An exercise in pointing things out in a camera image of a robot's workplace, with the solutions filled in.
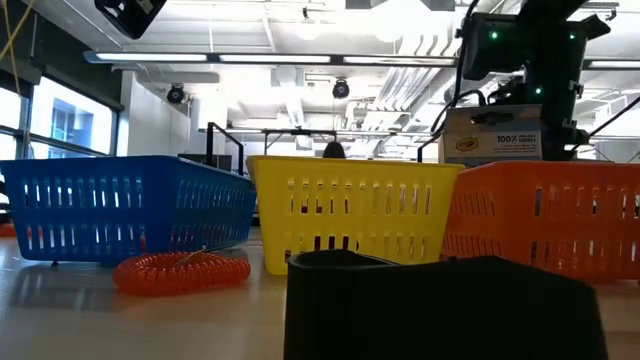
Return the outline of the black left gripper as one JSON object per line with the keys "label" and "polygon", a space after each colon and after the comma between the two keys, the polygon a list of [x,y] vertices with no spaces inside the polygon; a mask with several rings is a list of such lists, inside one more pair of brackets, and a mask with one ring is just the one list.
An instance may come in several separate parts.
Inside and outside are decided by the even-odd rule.
{"label": "black left gripper", "polygon": [[168,0],[94,0],[95,8],[121,34],[139,39]]}

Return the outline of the large blue Crayola box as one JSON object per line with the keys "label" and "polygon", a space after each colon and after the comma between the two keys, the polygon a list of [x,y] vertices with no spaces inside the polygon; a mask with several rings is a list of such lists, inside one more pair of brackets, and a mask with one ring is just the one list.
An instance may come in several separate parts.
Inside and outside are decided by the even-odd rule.
{"label": "large blue Crayola box", "polygon": [[503,160],[541,160],[541,107],[450,109],[438,139],[440,163],[475,167]]}

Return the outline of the long ceiling light bar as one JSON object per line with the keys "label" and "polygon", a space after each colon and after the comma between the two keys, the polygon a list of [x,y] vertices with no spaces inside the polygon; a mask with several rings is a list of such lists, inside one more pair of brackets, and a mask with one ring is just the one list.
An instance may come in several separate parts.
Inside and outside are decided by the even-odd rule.
{"label": "long ceiling light bar", "polygon": [[458,58],[451,56],[400,56],[354,54],[289,53],[179,53],[86,51],[93,64],[223,64],[223,65],[308,65],[356,67],[453,68]]}

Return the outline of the blue plastic basket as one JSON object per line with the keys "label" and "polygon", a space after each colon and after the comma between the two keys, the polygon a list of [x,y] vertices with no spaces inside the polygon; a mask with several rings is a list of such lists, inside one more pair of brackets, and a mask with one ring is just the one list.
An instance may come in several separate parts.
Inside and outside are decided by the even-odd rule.
{"label": "blue plastic basket", "polygon": [[20,254],[119,263],[248,239],[256,191],[228,171],[171,156],[0,162]]}

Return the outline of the dark monitor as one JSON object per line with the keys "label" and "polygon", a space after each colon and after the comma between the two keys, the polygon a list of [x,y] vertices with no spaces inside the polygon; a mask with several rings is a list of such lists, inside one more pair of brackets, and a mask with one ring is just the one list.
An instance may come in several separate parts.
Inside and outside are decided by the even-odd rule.
{"label": "dark monitor", "polygon": [[[182,153],[178,155],[179,158],[183,158],[186,160],[190,160],[196,163],[208,165],[207,155],[206,154],[188,154]],[[214,154],[211,159],[211,163],[209,164],[212,167],[215,167],[220,170],[232,171],[232,156],[231,155],[217,155]]]}

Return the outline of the yellow plastic basket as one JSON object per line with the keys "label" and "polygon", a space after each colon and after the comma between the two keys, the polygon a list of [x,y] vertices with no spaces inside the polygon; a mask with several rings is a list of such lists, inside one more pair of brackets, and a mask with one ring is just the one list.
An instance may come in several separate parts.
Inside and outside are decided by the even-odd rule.
{"label": "yellow plastic basket", "polygon": [[410,265],[438,261],[462,166],[254,155],[264,264],[345,249]]}

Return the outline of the orange plastic basket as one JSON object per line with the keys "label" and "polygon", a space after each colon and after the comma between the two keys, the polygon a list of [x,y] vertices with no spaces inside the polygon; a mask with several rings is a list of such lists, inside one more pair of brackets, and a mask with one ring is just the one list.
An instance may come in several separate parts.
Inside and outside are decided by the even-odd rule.
{"label": "orange plastic basket", "polygon": [[462,171],[444,257],[495,255],[586,280],[640,280],[640,165],[500,161]]}

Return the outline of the black metal frame post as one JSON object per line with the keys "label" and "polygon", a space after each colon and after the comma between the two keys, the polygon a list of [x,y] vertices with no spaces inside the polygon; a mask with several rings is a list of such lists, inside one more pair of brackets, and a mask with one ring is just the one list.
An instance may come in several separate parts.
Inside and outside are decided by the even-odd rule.
{"label": "black metal frame post", "polygon": [[431,145],[432,143],[435,143],[439,140],[439,138],[441,137],[442,131],[441,130],[437,130],[435,133],[432,134],[432,136],[426,141],[424,142],[422,145],[420,145],[417,148],[417,162],[418,163],[422,163],[423,162],[423,150]]}
{"label": "black metal frame post", "polygon": [[226,130],[220,127],[215,122],[208,122],[206,128],[206,160],[205,164],[208,166],[213,166],[213,140],[214,140],[214,131],[217,130],[219,133],[223,134],[225,138],[230,140],[238,147],[238,160],[237,160],[237,173],[239,176],[244,175],[244,145],[230,135]]}

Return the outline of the black table frame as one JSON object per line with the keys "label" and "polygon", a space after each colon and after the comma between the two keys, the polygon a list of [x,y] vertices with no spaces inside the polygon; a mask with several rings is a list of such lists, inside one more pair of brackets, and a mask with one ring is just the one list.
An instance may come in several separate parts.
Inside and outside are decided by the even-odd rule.
{"label": "black table frame", "polygon": [[[291,136],[307,136],[307,137],[311,137],[313,135],[327,135],[327,136],[332,136],[333,137],[333,141],[338,141],[338,134],[337,131],[335,130],[316,130],[316,129],[301,129],[301,128],[294,128],[294,129],[262,129],[260,130],[260,132],[264,135],[264,155],[268,154],[268,149],[269,147],[277,142],[283,135],[291,135]],[[277,134],[277,138],[272,141],[269,142],[268,138],[271,134]]]}

